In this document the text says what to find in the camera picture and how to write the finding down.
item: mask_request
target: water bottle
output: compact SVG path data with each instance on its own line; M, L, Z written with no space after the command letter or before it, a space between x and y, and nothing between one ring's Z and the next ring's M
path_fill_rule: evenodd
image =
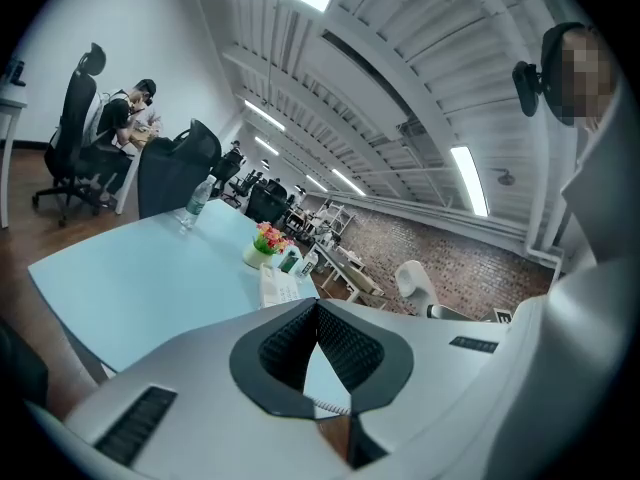
M181 220L183 231L191 229L196 223L196 220L198 220L198 215L200 215L202 208L207 204L207 201L211 196L211 189L215 182L215 177L209 174L207 179L200 183L200 185L198 185L193 191L193 195L191 196L191 199L189 199L187 207L184 209L184 215Z
M305 278L305 276L311 272L313 270L313 267L315 267L318 264L318 255L311 251L309 254L307 254L304 259L302 260L302 263L300 264L300 266L298 267L298 270L296 270L296 277L298 277L298 279L302 280Z

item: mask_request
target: desk leg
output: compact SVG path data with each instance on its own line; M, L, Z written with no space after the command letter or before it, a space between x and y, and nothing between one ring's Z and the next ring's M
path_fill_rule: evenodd
M360 290L356 287L352 287L353 288L353 293L351 295L349 295L349 298L347 299L347 302L353 302L354 300L356 300L359 296L360 296Z
M2 155L2 175L0 175L0 221L2 228L9 226L9 203L7 200L7 192L9 186L9 164L11 163L11 150L13 149L13 138L18 125L18 117L20 109L14 107L3 107L3 114L9 115L9 129L7 130L7 139L4 143L4 153Z
M133 183L133 178L136 176L136 171L138 170L138 165L140 164L140 155L142 153L138 152L136 156L131 159L131 165L129 166L129 170L127 171L127 177L124 179L124 184L120 189L120 193L118 194L118 204L116 205L116 213L118 215L122 215L122 210L124 209L124 202L127 200L127 195L129 194L129 189L131 188L131 184Z
M331 267L331 274L329 274L327 276L327 278L324 280L324 283L322 283L321 288L326 288L327 285L331 282L331 278L333 277L333 272L335 271L335 269L333 268L333 266Z

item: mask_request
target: white wall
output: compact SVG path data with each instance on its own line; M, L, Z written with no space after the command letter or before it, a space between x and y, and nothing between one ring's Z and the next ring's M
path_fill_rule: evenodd
M163 136L175 137L192 117L218 134L238 112L198 0L50 0L17 51L26 63L29 108L16 140L49 141L91 42L107 55L99 91L156 82L151 108L162 116Z

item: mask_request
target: light blue desk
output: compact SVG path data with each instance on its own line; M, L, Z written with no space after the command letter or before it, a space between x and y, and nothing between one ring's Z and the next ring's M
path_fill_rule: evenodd
M260 307L259 271L242 261L256 223L215 200L194 229L180 227L172 213L157 215L29 267L67 333L115 372L178 334ZM299 290L318 297L310 278Z

